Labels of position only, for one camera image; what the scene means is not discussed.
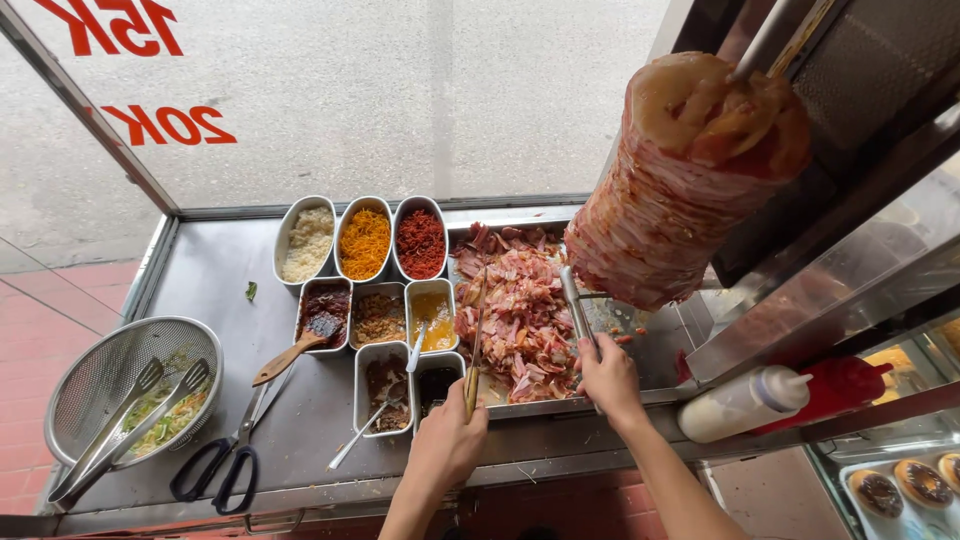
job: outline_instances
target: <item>metal colander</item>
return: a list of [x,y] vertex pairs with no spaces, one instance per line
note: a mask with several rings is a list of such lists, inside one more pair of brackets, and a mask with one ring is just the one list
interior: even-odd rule
[[[171,389],[194,361],[205,358],[212,377],[210,391],[200,412],[177,436],[141,457],[125,455],[116,468],[129,467],[163,450],[176,450],[213,416],[223,382],[224,352],[220,340],[206,325],[187,317],[142,319],[87,349],[60,380],[47,406],[44,423],[47,447],[57,460],[68,465],[77,462],[133,387],[137,374],[154,357],[164,368],[159,384],[166,381]],[[121,438],[123,431],[118,426],[108,445],[115,445]]]

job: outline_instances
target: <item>black scissors handle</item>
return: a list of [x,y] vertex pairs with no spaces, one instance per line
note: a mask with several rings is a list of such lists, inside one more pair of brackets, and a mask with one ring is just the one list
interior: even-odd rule
[[[233,492],[233,484],[236,483],[237,477],[240,476],[243,463],[247,458],[250,459],[250,483],[247,484],[247,491],[244,493],[243,501],[235,508],[228,509],[227,501],[229,501],[230,494]],[[256,479],[259,472],[260,459],[256,455],[256,450],[250,445],[238,448],[236,457],[233,459],[233,464],[230,465],[230,470],[227,472],[227,477],[224,479],[224,483],[220,484],[220,491],[217,492],[217,496],[213,498],[213,507],[216,508],[217,513],[221,516],[226,516],[247,510],[247,508],[250,507],[250,503],[253,502],[253,492],[256,491]]]
[[[174,475],[174,479],[170,480],[170,492],[173,493],[174,499],[180,501],[181,503],[193,503],[200,497],[204,495],[204,490],[210,484],[210,481],[213,480],[213,475],[217,472],[217,467],[224,461],[224,458],[227,457],[227,454],[230,453],[230,448],[233,446],[233,440],[223,437],[219,439],[212,440],[205,445],[203,445],[199,450],[197,450],[189,459],[186,460],[186,463],[180,467],[180,470]],[[197,479],[197,483],[194,484],[190,491],[184,492],[182,490],[183,481],[186,480],[186,477],[193,471],[193,468],[197,465],[203,457],[210,453],[211,450],[216,449],[217,454],[213,456],[213,459],[206,465],[204,471],[200,474],[200,478]]]

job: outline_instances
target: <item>red squeeze bottle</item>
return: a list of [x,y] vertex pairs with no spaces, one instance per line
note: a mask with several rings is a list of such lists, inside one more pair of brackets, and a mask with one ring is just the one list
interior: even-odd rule
[[759,435],[804,426],[867,406],[883,395],[886,387],[882,375],[893,368],[893,364],[873,366],[856,356],[818,362],[800,372],[813,375],[806,383],[810,403],[790,418],[760,426],[750,433]]

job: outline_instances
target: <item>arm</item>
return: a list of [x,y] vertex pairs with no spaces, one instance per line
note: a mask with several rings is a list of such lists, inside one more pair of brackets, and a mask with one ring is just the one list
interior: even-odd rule
[[611,427],[627,443],[670,539],[749,539],[650,423],[640,401],[634,361],[605,333],[596,337],[602,362],[597,361],[589,339],[577,344],[580,358],[576,369],[583,374],[577,393],[598,403]]
[[380,540],[420,540],[450,488],[476,468],[487,439],[490,414],[482,405],[470,423],[464,409],[464,380],[450,385],[446,402],[420,421],[403,471],[380,530]]

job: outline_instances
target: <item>donut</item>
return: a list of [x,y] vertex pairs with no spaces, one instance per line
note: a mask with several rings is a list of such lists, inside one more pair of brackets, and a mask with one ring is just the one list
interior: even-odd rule
[[953,502],[953,492],[933,467],[904,459],[894,467],[897,486],[907,499],[927,508],[943,509]]
[[856,471],[847,478],[847,485],[856,501],[877,516],[896,519],[903,513],[903,497],[897,486],[877,471]]
[[960,493],[960,454],[947,454],[937,462],[940,476],[944,477],[950,489]]

